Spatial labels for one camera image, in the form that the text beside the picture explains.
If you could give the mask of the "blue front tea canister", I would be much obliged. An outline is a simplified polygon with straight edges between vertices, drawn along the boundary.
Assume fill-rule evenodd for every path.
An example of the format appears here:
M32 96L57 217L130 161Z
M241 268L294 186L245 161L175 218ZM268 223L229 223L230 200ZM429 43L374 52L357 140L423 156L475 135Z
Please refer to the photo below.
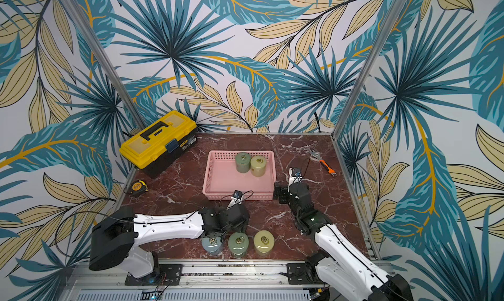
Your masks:
M222 237L204 237L202 247L211 256L220 255L223 251Z

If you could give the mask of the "yellow-green front tea canister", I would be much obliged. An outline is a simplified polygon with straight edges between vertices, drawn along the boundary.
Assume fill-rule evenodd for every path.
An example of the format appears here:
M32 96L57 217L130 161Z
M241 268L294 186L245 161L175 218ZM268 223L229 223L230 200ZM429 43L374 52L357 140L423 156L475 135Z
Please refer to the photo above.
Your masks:
M269 255L274 248L274 243L273 234L267 230L258 231L253 238L255 252L259 256Z

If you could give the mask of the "yellow-green tea canister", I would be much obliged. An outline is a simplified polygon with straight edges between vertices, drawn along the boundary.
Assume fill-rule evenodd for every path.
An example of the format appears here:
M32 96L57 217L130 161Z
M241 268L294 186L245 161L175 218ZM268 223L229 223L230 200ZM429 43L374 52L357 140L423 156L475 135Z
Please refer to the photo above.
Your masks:
M266 157L256 155L250 160L250 171L253 176L261 177L265 174L267 165L268 161Z
M259 256L269 255L274 248L274 243L273 234L267 230L258 231L253 238L255 252Z

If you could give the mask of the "pink perforated plastic basket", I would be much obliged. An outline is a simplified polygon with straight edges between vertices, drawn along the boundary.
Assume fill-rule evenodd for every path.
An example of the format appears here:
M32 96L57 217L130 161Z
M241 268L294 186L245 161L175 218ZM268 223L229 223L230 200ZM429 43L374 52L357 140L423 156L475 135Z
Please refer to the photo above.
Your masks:
M229 199L234 191L253 191L250 200L269 201L273 199L276 182L276 165L273 151L248 151L252 157L265 159L265 174L254 176L251 171L241 173L236 170L238 151L212 150L208 154L202 193L209 200Z

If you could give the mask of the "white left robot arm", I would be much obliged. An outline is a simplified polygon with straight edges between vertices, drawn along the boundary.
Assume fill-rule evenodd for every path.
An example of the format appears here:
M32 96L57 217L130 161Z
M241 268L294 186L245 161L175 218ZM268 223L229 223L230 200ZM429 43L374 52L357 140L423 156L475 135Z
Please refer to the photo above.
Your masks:
M122 207L92 229L90 271L119 268L142 283L163 279L158 255L142 245L171 239L222 237L247 228L249 213L243 204L203 208L191 213L152 216Z

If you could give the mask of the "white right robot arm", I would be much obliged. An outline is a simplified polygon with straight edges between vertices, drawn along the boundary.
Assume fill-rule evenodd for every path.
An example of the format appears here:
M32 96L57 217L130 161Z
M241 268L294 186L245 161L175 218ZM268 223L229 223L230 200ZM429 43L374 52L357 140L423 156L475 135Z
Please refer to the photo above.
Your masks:
M347 300L413 300L410 284L394 276L361 253L320 210L307 184L276 183L273 198L291 209L296 228L320 250L305 263L309 276L324 282Z

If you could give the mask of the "dark green front tea canister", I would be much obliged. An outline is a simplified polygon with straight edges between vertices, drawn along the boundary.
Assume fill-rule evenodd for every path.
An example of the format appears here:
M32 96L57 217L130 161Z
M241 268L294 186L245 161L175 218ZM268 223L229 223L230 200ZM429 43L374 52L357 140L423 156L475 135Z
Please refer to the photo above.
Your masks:
M244 258L249 248L249 238L245 233L235 232L228 238L228 248L235 258Z

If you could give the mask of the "dark green tea canister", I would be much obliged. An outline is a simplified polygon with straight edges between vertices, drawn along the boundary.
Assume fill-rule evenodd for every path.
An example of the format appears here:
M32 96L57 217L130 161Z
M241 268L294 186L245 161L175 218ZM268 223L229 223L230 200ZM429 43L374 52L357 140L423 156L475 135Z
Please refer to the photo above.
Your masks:
M245 233L235 232L228 238L228 248L235 258L244 258L249 248L249 238Z
M251 155L247 152L239 152L235 156L236 170L239 173L247 173L251 167Z

